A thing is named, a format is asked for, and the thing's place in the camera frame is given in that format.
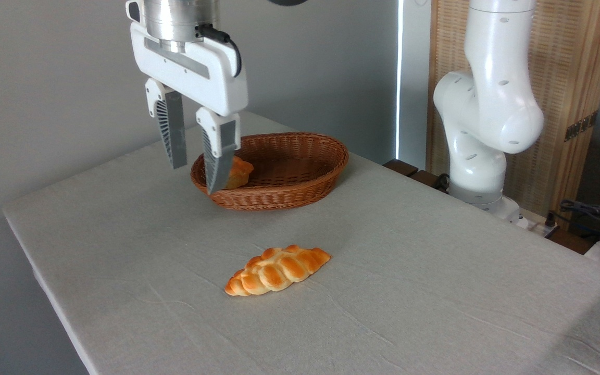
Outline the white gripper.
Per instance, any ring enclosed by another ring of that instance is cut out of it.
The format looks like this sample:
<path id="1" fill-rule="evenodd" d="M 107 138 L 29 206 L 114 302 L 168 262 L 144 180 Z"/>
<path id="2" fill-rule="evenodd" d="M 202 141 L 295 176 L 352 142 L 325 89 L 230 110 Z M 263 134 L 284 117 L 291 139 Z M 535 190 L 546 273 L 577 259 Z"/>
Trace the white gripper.
<path id="1" fill-rule="evenodd" d="M 130 32 L 136 64 L 150 77 L 145 83 L 148 114 L 158 123 L 171 167 L 188 163 L 183 95 L 204 106 L 197 110 L 197 122 L 203 132 L 207 192 L 223 190 L 235 151 L 241 148 L 237 113 L 248 106 L 246 71 L 236 76 L 235 50 L 204 39 L 187 43 L 183 53 L 170 52 L 140 23 L 131 23 Z"/>

